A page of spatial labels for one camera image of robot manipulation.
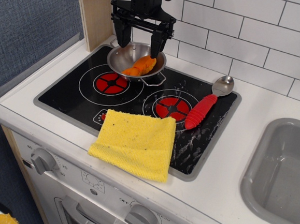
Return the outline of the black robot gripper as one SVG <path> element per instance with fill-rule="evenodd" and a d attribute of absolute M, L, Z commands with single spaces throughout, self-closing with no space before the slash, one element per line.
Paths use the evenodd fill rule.
<path fill-rule="evenodd" d="M 162 9 L 162 1 L 172 0 L 111 0 L 117 41 L 126 47 L 131 41 L 131 28 L 151 32 L 151 58 L 163 51 L 167 39 L 173 37 L 176 19 Z"/>

